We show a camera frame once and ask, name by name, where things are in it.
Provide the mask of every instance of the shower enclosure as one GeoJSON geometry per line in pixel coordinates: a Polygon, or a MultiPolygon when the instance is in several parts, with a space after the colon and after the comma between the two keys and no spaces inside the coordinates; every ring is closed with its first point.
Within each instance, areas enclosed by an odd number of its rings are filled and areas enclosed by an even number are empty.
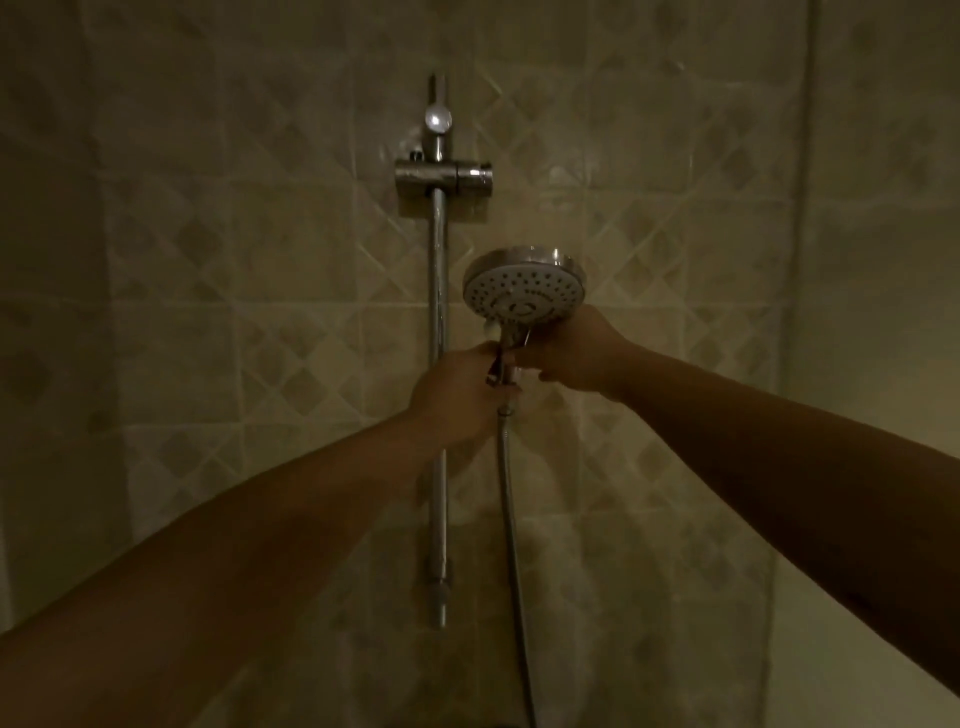
{"type": "MultiPolygon", "coordinates": [[[[496,170],[489,200],[448,200],[450,347],[482,337],[469,264],[543,245],[581,262],[627,336],[721,375],[779,386],[796,294],[795,396],[869,418],[921,351],[947,391],[960,356],[930,322],[958,269],[956,27],[936,0],[4,3],[0,626],[405,406],[440,341],[430,206],[394,179],[398,158],[449,154],[424,146],[431,73],[455,121],[441,135],[496,170]],[[868,340],[854,314],[878,286],[916,317],[892,307],[868,340]]],[[[843,670],[830,694],[812,679],[842,661],[822,624],[791,621],[807,591],[778,586],[768,651],[773,554],[649,428],[523,387],[512,476],[541,726],[758,726],[765,702],[786,728],[801,703],[829,711],[814,724],[850,715],[845,695],[876,702],[843,670]]],[[[956,447],[952,412],[898,401],[884,426],[956,447]]],[[[446,454],[444,630],[428,473],[197,725],[523,725],[494,449],[446,454]]],[[[929,708],[912,680],[883,690],[885,715],[929,708]]]]}

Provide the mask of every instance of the shower head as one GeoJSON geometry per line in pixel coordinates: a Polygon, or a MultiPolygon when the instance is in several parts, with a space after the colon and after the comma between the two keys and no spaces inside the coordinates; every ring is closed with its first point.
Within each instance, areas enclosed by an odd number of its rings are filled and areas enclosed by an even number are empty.
{"type": "Polygon", "coordinates": [[[553,248],[517,246],[481,255],[464,276],[464,301],[488,321],[528,328],[562,319],[584,302],[587,275],[553,248]]]}

